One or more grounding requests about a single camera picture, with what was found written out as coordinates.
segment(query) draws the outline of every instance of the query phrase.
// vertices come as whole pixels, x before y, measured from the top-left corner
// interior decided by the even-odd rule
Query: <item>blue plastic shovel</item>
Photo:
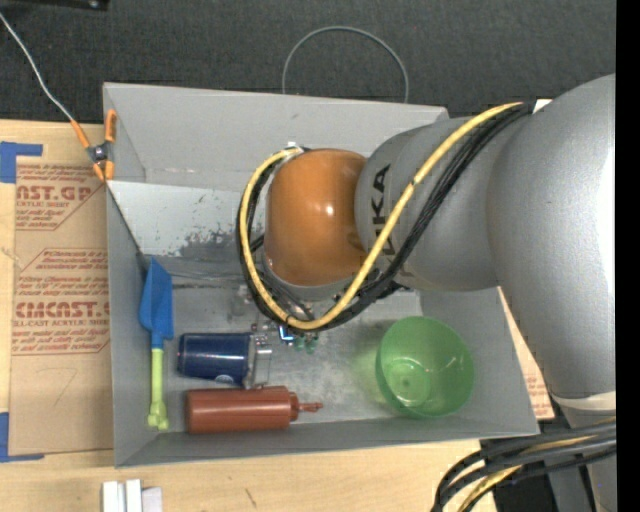
[[[151,332],[151,407],[147,423],[158,430],[169,428],[162,389],[164,340],[173,339],[173,283],[171,275],[151,258],[142,291],[140,323]]]

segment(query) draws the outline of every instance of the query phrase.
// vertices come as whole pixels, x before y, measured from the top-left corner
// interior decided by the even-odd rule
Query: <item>blue tape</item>
[[[42,144],[0,142],[0,182],[16,182],[16,157],[42,156]]]
[[[9,457],[7,447],[9,445],[9,413],[0,413],[0,463],[19,460],[38,460],[42,455],[20,455]]]

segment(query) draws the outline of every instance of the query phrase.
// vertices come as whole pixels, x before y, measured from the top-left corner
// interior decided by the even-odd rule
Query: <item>green plastic cup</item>
[[[399,412],[413,418],[446,416],[471,395],[473,361],[451,327],[412,316],[395,322],[382,338],[376,379],[382,395]]]

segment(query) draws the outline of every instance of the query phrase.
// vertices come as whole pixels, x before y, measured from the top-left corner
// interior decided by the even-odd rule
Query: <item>yellow cable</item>
[[[253,261],[253,256],[251,254],[250,244],[249,244],[249,234],[247,233],[247,213],[249,209],[249,199],[251,197],[251,192],[253,191],[253,187],[255,186],[258,178],[269,168],[272,164],[283,160],[291,155],[295,155],[302,150],[300,149],[286,149],[276,153],[275,155],[268,158],[260,167],[256,169],[253,176],[249,180],[247,187],[245,188],[242,202],[240,206],[240,242],[242,247],[242,257],[245,259],[247,268],[249,271],[249,275],[253,284],[255,285],[258,293],[264,300],[264,302],[269,306],[271,311],[275,313],[283,322],[288,323],[289,325],[306,331],[312,331],[314,329],[318,329],[323,325],[331,322],[336,316],[338,316],[344,309],[349,305],[353,297],[355,297],[356,293],[360,289],[360,286],[364,282],[365,278],[369,274],[369,271],[373,267],[376,259],[382,252],[384,245],[387,243],[389,236],[391,235],[391,231],[395,227],[402,210],[409,202],[409,199],[413,195],[416,185],[418,185],[426,176],[429,174],[431,169],[435,167],[435,165],[442,159],[442,157],[467,133],[481,125],[488,119],[495,117],[499,113],[508,110],[516,105],[521,105],[522,103],[508,103],[506,105],[501,105],[499,107],[494,107],[489,109],[482,114],[473,117],[462,126],[460,126],[457,130],[455,130],[449,137],[445,139],[445,141],[431,154],[431,156],[427,159],[427,161],[420,167],[418,172],[415,174],[411,183],[409,183],[404,192],[398,199],[398,202],[394,206],[391,211],[389,218],[382,228],[382,231],[378,235],[371,251],[367,255],[364,263],[360,267],[360,270],[356,274],[354,280],[351,282],[351,285],[342,296],[342,298],[329,310],[325,313],[321,318],[315,320],[299,320],[297,318],[291,317],[286,311],[284,311],[271,297],[267,289],[262,284],[262,280],[258,275],[258,272],[255,267],[255,263]]]

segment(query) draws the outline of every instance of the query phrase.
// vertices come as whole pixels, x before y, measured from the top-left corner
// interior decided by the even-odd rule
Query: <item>white wire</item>
[[[402,60],[400,60],[400,57],[398,57],[398,54],[394,52],[393,49],[387,43],[385,43],[382,39],[374,36],[373,34],[370,34],[369,32],[366,32],[359,28],[343,27],[341,25],[333,25],[330,27],[319,28],[317,30],[314,30],[313,32],[309,32],[306,36],[304,36],[302,39],[300,39],[300,41],[296,43],[293,49],[289,52],[289,55],[287,56],[287,60],[284,63],[284,69],[282,70],[282,94],[286,94],[287,70],[289,69],[289,64],[291,62],[293,54],[298,50],[298,48],[300,48],[309,39],[311,39],[314,36],[317,36],[318,34],[322,34],[324,32],[337,32],[337,31],[352,32],[354,34],[359,34],[368,39],[371,39],[372,41],[382,46],[391,55],[391,57],[393,57],[393,60],[396,61],[396,63],[398,64],[398,67],[400,68],[400,71],[402,72],[402,78],[404,79],[404,102],[408,103],[409,102],[409,75],[407,73],[407,69],[404,67],[404,64],[402,63]]]
[[[29,53],[29,50],[27,50],[27,47],[22,42],[22,39],[20,39],[20,36],[18,36],[15,30],[11,28],[11,25],[9,25],[9,22],[3,16],[2,12],[0,12],[0,21],[4,23],[4,26],[7,27],[9,34],[11,34],[11,36],[15,39],[16,43],[18,43],[18,46],[20,46],[20,48],[26,55],[27,60],[29,61],[29,64],[31,64],[31,67],[33,68],[33,72],[36,74],[36,77],[38,78],[38,82],[40,82],[40,87],[42,87],[42,90],[44,91],[44,93],[51,100],[51,102],[56,107],[58,107],[60,111],[69,119],[69,121],[74,121],[73,116],[69,113],[69,111],[66,108],[64,108],[64,105],[60,103],[60,101],[58,101],[58,99],[53,94],[51,94],[51,91],[49,91],[49,89],[47,88],[47,85],[44,83],[44,80],[42,79],[42,75],[40,75],[40,71],[38,71],[38,67],[36,66],[36,63],[33,61],[33,57],[31,57],[31,54]]]

